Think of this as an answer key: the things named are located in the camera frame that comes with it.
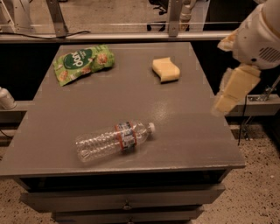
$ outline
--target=cable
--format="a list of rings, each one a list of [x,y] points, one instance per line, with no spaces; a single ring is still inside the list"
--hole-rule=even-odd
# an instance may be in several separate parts
[[[3,131],[0,129],[0,132],[3,134],[3,135],[5,135],[6,137],[8,137],[8,138],[10,138],[10,139],[12,139],[12,136],[8,136],[8,135],[6,135],[5,133],[3,133]]]
[[[242,121],[240,123],[240,128],[239,128],[238,145],[240,145],[240,140],[241,140],[241,136],[242,136],[242,123],[244,120],[246,107],[247,107],[247,96],[245,96],[245,104],[244,104],[244,108],[243,108],[243,112],[242,112]]]
[[[64,36],[60,36],[60,37],[55,37],[55,38],[44,38],[44,37],[39,37],[39,36],[33,36],[33,35],[29,35],[29,34],[24,34],[24,33],[14,33],[14,32],[0,32],[0,35],[15,35],[15,36],[24,36],[27,38],[32,38],[32,39],[64,39],[64,38],[68,38],[77,34],[82,34],[82,33],[90,33],[90,31],[77,31],[75,33],[70,33]]]

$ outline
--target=drawer handle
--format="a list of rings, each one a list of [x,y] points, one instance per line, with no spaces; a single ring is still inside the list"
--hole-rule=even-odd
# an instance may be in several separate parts
[[[132,206],[130,206],[130,203],[128,200],[125,201],[125,205],[122,207],[123,210],[128,211],[132,209]]]
[[[135,224],[132,219],[129,219],[129,222],[127,224]]]

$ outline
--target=plastic water bottle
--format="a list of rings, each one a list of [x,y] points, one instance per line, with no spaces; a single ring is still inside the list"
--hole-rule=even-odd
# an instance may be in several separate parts
[[[10,92],[6,88],[0,87],[0,108],[13,109],[16,106],[17,103],[11,96]]]
[[[78,157],[82,162],[106,157],[118,151],[125,151],[146,141],[155,132],[155,125],[150,122],[123,122],[114,127],[95,133],[88,133],[76,138]]]

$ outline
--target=cabinet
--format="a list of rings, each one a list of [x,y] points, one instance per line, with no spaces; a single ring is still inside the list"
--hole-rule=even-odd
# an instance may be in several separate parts
[[[89,45],[62,45],[60,56]],[[245,165],[189,43],[108,45],[115,66],[60,87],[53,66],[27,109],[0,175],[21,201],[58,223],[190,223],[213,203],[222,180]],[[152,60],[171,57],[178,81],[161,84]],[[74,139],[137,119],[156,134],[134,150],[83,164]]]

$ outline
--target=drawer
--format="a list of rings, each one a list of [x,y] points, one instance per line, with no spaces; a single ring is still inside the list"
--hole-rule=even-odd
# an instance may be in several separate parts
[[[108,211],[88,211],[88,212],[69,212],[53,213],[52,217],[61,224],[137,224],[145,222],[165,222],[182,221],[197,219],[203,209],[201,206],[176,206],[176,207],[157,207],[157,208],[138,208],[134,212],[124,212],[116,210]]]
[[[21,201],[38,212],[71,212],[140,207],[174,207],[214,202],[224,185],[181,185],[114,190],[24,193]]]

